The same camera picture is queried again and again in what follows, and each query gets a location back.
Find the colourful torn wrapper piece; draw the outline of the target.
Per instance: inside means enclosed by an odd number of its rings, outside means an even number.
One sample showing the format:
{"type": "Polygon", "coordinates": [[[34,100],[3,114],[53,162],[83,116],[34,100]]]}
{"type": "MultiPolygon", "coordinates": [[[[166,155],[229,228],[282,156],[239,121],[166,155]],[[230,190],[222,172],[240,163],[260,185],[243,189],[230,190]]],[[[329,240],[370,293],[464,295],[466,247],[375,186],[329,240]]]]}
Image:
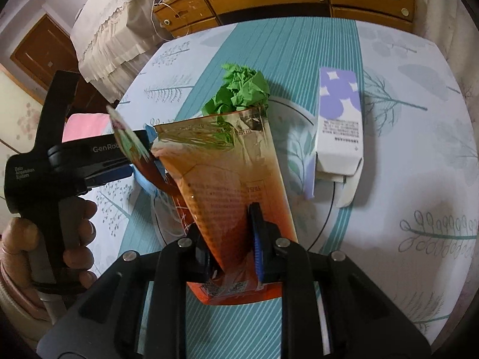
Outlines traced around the colourful torn wrapper piece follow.
{"type": "Polygon", "coordinates": [[[110,123],[114,130],[114,138],[125,157],[160,191],[172,197],[179,196],[179,188],[165,181],[154,163],[155,157],[140,141],[137,134],[126,124],[114,108],[107,105],[106,110],[110,116],[110,123]]]}

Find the orange foil snack bag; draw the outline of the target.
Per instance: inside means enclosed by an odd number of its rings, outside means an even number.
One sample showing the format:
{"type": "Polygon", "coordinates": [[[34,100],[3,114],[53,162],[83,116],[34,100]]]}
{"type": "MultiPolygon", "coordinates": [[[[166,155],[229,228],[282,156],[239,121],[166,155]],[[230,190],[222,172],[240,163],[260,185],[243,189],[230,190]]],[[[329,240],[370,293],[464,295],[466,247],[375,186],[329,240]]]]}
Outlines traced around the orange foil snack bag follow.
{"type": "Polygon", "coordinates": [[[155,127],[153,154],[173,177],[220,271],[190,289],[205,305],[242,305],[282,294],[257,275],[247,209],[259,203],[280,234],[297,235],[265,106],[155,127]]]}

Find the pink bed sheet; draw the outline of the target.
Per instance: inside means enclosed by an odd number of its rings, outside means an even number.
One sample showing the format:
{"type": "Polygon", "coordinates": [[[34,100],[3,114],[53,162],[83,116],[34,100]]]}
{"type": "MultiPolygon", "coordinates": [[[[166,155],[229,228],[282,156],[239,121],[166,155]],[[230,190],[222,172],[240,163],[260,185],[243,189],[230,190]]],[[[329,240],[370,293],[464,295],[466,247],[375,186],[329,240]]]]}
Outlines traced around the pink bed sheet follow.
{"type": "Polygon", "coordinates": [[[106,113],[76,113],[67,119],[62,142],[85,139],[101,135],[110,124],[106,113]]]}

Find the crumpled green paper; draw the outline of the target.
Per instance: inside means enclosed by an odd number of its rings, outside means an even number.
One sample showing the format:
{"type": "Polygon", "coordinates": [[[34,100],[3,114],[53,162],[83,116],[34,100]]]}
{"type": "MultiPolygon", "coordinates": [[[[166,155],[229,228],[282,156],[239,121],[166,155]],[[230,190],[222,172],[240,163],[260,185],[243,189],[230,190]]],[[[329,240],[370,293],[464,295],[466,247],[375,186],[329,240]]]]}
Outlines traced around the crumpled green paper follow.
{"type": "Polygon", "coordinates": [[[270,89],[264,75],[247,66],[235,63],[222,65],[223,85],[201,110],[204,116],[246,110],[267,105],[270,89]]]}

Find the white lace covered furniture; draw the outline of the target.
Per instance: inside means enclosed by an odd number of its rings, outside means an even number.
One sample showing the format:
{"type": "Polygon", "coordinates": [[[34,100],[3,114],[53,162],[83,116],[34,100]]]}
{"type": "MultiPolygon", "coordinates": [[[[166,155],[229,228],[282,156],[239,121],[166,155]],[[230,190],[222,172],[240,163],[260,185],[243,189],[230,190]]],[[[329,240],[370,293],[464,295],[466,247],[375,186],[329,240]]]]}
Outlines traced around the white lace covered furniture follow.
{"type": "Polygon", "coordinates": [[[88,0],[71,33],[80,74],[108,102],[122,99],[172,35],[154,16],[158,0],[88,0]]]}

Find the brown wooden door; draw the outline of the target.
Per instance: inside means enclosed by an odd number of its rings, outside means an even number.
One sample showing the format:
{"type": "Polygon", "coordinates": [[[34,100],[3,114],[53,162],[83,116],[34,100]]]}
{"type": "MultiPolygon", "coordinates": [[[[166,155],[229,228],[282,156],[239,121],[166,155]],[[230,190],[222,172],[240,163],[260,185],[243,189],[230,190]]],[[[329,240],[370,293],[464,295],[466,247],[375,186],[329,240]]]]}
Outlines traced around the brown wooden door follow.
{"type": "MultiPolygon", "coordinates": [[[[48,15],[30,29],[10,60],[45,90],[57,71],[79,71],[72,41],[48,15]]],[[[69,113],[105,113],[106,105],[106,98],[97,88],[80,77],[69,113]]]]}

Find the white teal striped tablecloth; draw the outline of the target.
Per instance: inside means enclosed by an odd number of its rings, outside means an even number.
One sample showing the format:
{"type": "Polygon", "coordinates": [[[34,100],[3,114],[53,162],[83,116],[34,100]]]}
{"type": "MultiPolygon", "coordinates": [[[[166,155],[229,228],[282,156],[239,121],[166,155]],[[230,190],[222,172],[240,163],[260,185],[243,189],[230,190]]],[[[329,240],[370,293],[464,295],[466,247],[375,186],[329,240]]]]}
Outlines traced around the white teal striped tablecloth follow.
{"type": "Polygon", "coordinates": [[[432,41],[376,24],[296,17],[231,24],[165,43],[119,102],[134,129],[197,117],[223,66],[261,72],[300,244],[345,252],[435,343],[478,236],[478,150],[469,112],[432,41]],[[352,71],[365,165],[354,201],[313,175],[320,70],[352,71]]]}

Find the white purple carton box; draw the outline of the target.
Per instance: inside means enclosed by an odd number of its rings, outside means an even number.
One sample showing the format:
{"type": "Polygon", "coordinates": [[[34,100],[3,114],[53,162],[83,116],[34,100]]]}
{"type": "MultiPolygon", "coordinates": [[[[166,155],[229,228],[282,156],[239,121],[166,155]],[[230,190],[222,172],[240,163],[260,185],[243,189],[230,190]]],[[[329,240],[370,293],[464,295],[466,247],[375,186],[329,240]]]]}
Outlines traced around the white purple carton box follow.
{"type": "Polygon", "coordinates": [[[317,179],[336,185],[337,208],[349,206],[364,167],[364,128],[357,76],[334,67],[319,69],[317,118],[306,160],[304,195],[314,197],[317,179]]]}

